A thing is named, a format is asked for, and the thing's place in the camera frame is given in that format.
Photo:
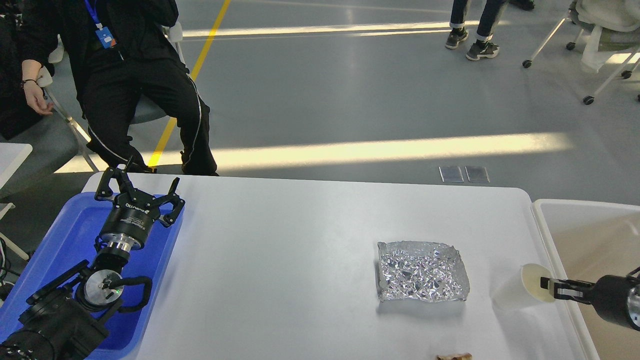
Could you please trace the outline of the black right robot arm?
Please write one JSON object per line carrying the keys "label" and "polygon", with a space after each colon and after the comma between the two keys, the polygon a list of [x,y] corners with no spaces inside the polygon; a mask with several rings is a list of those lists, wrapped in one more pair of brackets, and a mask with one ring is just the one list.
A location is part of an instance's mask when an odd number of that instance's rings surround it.
{"label": "black right robot arm", "polygon": [[636,268],[626,276],[605,275],[595,283],[542,276],[539,286],[554,299],[591,305],[604,321],[640,330],[640,280]]}

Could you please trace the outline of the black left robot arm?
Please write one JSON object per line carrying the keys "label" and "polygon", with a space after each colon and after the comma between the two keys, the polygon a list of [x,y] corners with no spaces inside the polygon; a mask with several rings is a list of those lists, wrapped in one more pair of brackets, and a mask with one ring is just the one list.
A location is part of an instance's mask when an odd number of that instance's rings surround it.
{"label": "black left robot arm", "polygon": [[62,208],[1,308],[3,360],[113,360],[140,341],[185,201],[108,168]]}

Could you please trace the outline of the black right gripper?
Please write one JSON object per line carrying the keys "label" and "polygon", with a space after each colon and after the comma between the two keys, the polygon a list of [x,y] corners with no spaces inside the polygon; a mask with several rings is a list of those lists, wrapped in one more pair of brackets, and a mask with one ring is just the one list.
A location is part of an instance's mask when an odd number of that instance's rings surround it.
{"label": "black right gripper", "polygon": [[542,276],[540,287],[553,292],[554,299],[592,305],[607,322],[640,330],[639,278],[635,276],[605,275],[596,283]]}

